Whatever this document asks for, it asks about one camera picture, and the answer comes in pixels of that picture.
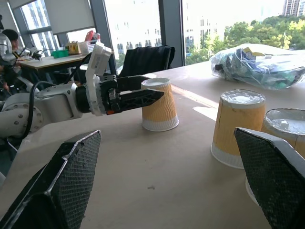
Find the white basket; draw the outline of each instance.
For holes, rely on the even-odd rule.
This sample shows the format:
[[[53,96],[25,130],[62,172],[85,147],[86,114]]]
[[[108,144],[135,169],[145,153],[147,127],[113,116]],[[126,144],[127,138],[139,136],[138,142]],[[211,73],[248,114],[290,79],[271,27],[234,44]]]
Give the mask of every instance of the white basket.
[[[98,40],[92,40],[92,41],[88,41],[88,42],[79,42],[78,45],[79,45],[79,48],[81,50],[81,53],[83,55],[87,55],[89,53],[91,53],[94,49],[94,46],[95,46],[95,43],[94,44],[91,44],[92,42],[95,42],[95,43],[100,43],[101,40],[98,39]]]

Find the tabletop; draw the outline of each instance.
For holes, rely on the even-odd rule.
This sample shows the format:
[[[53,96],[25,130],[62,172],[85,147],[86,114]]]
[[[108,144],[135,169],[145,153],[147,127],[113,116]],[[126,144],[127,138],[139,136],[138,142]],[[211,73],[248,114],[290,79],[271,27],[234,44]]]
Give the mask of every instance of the tabletop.
[[[143,129],[141,109],[135,109],[103,117],[86,114],[29,135],[0,192],[0,215],[65,140],[100,129],[100,154],[81,228],[269,229],[246,192],[244,170],[225,166],[210,153],[220,93],[261,89],[212,78],[204,68],[195,64],[154,73],[174,84],[180,123],[173,130]],[[267,108],[304,106],[302,88],[266,92]]]
[[[70,55],[70,56],[56,58],[56,59],[54,59],[54,57],[52,57],[52,56],[48,56],[48,57],[43,57],[41,61],[39,61],[39,60],[23,61],[23,62],[20,62],[20,65],[28,67],[28,68],[40,69],[40,68],[46,68],[46,67],[56,66],[56,65],[60,65],[60,64],[65,64],[65,63],[81,61],[84,57],[85,57],[85,55],[82,55],[82,54]]]

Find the mesh surface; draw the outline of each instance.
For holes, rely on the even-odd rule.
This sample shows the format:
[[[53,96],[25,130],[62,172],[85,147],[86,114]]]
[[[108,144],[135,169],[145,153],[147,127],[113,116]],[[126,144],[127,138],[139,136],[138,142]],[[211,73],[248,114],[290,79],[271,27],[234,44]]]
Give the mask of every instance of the mesh surface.
[[[294,228],[305,199],[304,180],[268,141],[239,130],[235,136],[250,187],[269,224]]]
[[[81,143],[71,155],[52,189],[69,229],[79,229],[93,186],[101,136],[95,134]]]

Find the upside-down paper cup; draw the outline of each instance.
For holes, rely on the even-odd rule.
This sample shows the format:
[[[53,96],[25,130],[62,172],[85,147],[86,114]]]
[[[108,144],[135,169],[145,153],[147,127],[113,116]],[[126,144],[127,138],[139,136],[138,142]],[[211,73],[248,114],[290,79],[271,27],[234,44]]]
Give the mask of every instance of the upside-down paper cup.
[[[262,132],[286,140],[305,158],[305,110],[280,108],[268,111]]]
[[[173,99],[171,81],[167,78],[153,78],[142,82],[141,88],[163,91],[164,95],[150,106],[142,107],[142,125],[150,131],[166,131],[179,124]]]
[[[221,163],[243,169],[234,136],[236,127],[260,131],[265,115],[264,95],[248,90],[231,90],[220,96],[212,155]]]

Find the plastic bag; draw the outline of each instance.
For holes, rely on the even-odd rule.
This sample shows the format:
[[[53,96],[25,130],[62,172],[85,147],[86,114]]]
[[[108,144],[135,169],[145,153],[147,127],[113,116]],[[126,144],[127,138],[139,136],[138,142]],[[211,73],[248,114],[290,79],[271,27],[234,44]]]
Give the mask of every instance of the plastic bag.
[[[210,61],[215,76],[271,90],[290,87],[305,75],[305,50],[242,44],[218,52]]]

